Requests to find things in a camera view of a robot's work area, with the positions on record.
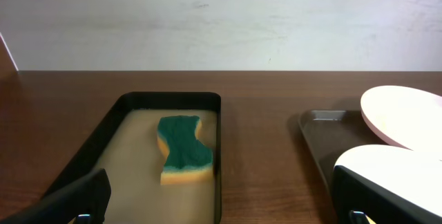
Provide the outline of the pink plate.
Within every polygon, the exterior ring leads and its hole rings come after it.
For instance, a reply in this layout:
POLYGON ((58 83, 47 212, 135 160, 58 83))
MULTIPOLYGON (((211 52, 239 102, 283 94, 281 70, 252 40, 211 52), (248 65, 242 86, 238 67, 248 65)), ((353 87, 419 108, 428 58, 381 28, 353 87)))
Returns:
POLYGON ((366 125, 389 145, 441 157, 441 96, 406 86, 376 86, 360 99, 366 125))

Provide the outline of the white plate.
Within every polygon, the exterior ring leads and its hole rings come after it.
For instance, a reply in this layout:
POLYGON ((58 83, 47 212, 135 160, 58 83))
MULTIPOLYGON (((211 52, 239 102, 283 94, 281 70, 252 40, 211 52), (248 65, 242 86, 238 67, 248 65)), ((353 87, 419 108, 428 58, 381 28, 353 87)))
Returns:
MULTIPOLYGON (((441 217, 439 159, 409 149, 371 144, 344 152, 334 169, 339 165, 441 217)), ((363 220, 374 222, 368 216, 363 220)))

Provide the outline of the green yellow sponge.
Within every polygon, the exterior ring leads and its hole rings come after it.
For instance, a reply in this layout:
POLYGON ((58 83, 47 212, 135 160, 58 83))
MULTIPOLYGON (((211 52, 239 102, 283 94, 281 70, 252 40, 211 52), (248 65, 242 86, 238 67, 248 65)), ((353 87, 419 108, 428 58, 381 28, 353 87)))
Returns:
POLYGON ((160 119, 157 145, 165 158, 161 185, 196 183, 213 178, 214 155, 200 141, 202 121, 197 115, 175 115, 160 119))

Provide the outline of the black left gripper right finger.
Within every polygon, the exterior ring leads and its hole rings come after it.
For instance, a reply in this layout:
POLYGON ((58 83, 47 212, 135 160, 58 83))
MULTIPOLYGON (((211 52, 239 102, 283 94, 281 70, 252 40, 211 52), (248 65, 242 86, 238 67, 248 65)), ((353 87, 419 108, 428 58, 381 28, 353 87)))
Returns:
POLYGON ((339 223, 440 223, 441 217, 388 191, 356 172, 337 166, 333 172, 331 197, 339 223))

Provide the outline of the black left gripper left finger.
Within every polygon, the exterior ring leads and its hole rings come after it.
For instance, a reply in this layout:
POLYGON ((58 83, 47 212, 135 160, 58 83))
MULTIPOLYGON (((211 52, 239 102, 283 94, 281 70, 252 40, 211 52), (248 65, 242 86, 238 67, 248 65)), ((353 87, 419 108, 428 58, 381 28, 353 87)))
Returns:
POLYGON ((33 206, 13 214, 3 224, 97 223, 102 224, 111 197, 105 169, 90 172, 43 198, 33 206))

